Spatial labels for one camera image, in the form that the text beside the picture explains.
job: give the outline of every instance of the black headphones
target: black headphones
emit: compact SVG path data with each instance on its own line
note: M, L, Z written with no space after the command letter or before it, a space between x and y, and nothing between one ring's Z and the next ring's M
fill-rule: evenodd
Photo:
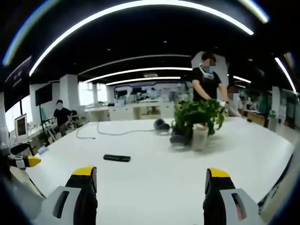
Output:
M165 123L163 119L158 119L154 122L154 128L157 131L168 132L170 130L170 125Z

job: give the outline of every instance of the ceiling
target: ceiling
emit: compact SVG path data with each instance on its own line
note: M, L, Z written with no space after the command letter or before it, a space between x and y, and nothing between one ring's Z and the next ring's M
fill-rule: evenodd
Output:
M57 0L32 26L12 58L6 71L16 68L32 55L33 63L59 35L68 28L103 9L129 2L129 0ZM260 4L270 16L270 22L261 23L237 0L194 0L219 10L254 31L250 36L223 19L203 11L178 6L144 6L125 9L98 18L60 42L41 62L31 77L32 83L58 80L65 74L79 74L79 80L124 70L153 67L191 67L191 59L199 51L212 51L223 55L229 63L228 73L252 81L252 86L265 88L272 85L291 89L290 84L274 61L286 52L298 54L297 32L293 28L296 18L294 1L261 0ZM1 19L5 39L0 48L4 56L13 36L41 1L8 6ZM148 55L166 55L124 60L98 67L109 62ZM298 71L289 69L297 85ZM189 71L157 71L158 76L189 78ZM141 78L143 72L127 73L97 80L114 81Z

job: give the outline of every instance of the black remote control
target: black remote control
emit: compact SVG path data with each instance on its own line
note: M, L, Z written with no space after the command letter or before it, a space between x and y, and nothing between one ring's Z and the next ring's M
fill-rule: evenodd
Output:
M104 155L104 160L118 161L118 162L129 162L130 156L115 156L115 155Z

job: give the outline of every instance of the black t-shirt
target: black t-shirt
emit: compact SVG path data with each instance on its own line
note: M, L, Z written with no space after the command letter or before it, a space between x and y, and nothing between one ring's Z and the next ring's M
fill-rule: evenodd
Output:
M211 98L217 99L217 88L218 85L221 83L221 80L215 72L212 72L211 78L206 78L203 76L203 73L200 70L200 68L194 68L192 80L198 80L200 82L201 87L205 90L205 92ZM198 94L198 92L195 89L193 89L193 94L194 94L194 101L205 100L203 97L201 97Z
M68 116L70 116L71 114L71 111L66 108L62 108L61 110L56 109L53 116L57 118L57 126L60 127L61 125L66 123L68 120Z

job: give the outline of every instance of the window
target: window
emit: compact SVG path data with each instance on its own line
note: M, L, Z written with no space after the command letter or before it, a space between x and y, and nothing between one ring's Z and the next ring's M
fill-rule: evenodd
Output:
M78 83L79 103L80 105L89 105L94 103L93 90L91 83Z
M97 95L98 102L107 102L107 90L105 84L97 83Z
M21 115L20 102L5 113L6 126L9 132L15 129L15 119Z
M32 122L30 95L22 99L22 110L23 110L23 114L27 114L27 123Z

